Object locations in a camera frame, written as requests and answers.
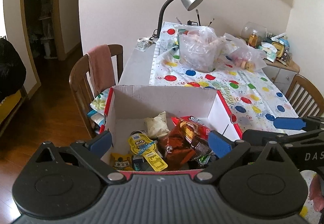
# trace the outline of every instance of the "metal screw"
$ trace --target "metal screw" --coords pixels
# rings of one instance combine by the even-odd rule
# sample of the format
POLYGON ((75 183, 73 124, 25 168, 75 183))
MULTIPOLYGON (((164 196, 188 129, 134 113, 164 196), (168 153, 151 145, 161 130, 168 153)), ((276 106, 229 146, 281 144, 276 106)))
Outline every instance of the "metal screw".
POLYGON ((110 181, 119 181, 124 178, 124 175, 119 172, 114 172, 110 173, 107 177, 110 181))
POLYGON ((209 172, 200 172, 196 175, 196 177, 200 180, 200 181, 204 181, 204 180, 210 180, 213 178, 213 175, 210 174, 209 172))

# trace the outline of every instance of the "cabinet door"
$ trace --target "cabinet door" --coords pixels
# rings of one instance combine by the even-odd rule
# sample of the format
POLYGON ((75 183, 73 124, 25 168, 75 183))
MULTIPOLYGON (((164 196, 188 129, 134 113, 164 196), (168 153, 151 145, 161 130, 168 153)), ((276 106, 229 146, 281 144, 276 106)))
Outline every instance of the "cabinet door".
POLYGON ((289 88, 289 84, 284 84, 279 82, 274 82, 273 84, 279 89, 279 91, 282 92, 283 95, 286 95, 289 88))
POLYGON ((274 82, 280 69, 273 66, 267 66, 264 67, 262 70, 264 74, 271 80, 271 82, 274 82))
POLYGON ((294 72, 291 70, 280 69, 275 82, 291 84, 291 82, 293 81, 293 78, 296 74, 297 74, 297 72, 294 72))

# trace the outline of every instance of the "gray ribbed surface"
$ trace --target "gray ribbed surface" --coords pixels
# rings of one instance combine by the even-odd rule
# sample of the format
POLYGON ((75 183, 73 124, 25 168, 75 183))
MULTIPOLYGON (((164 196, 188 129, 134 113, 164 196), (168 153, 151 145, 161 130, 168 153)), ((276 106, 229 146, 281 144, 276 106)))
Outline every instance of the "gray ribbed surface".
POLYGON ((193 182, 188 175, 134 175, 130 182, 107 188, 91 209, 64 220, 38 220, 21 216, 15 224, 305 224, 295 215, 284 220, 258 220, 244 216, 221 201, 210 185, 193 182))

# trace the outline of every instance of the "yellow snack package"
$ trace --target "yellow snack package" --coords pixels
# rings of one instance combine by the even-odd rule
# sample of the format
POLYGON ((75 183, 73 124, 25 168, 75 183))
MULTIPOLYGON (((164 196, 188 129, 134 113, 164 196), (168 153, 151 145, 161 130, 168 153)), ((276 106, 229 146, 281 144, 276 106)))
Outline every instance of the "yellow snack package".
POLYGON ((142 155, 156 172, 167 168, 167 164, 155 152, 157 145, 141 132, 135 131, 128 139, 132 153, 142 155))
POLYGON ((111 166, 116 170, 134 170, 132 168, 132 155, 121 155, 117 153, 111 153, 111 166))

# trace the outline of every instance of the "wooden floor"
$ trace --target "wooden floor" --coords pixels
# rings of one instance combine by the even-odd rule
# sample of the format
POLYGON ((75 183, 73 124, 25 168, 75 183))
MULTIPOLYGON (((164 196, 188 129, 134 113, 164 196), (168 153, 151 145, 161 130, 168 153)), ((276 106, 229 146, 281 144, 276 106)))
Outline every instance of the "wooden floor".
POLYGON ((0 224, 19 217, 11 188, 43 141, 67 146, 76 139, 89 138, 69 87, 70 71, 81 56, 79 49, 63 62, 35 61, 42 86, 22 105, 0 138, 0 224))

